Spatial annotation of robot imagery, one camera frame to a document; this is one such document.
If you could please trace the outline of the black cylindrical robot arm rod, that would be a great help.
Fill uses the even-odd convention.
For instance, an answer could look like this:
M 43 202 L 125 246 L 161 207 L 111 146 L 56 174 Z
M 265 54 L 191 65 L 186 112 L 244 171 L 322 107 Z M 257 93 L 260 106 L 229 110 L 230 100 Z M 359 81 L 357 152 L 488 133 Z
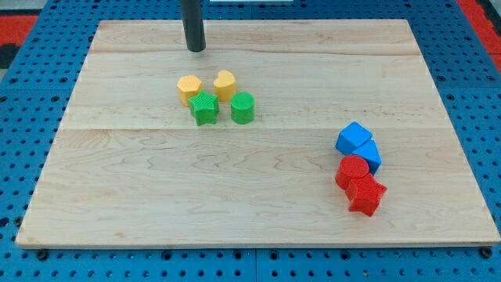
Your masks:
M 180 0 L 186 47 L 191 52 L 206 48 L 201 0 Z

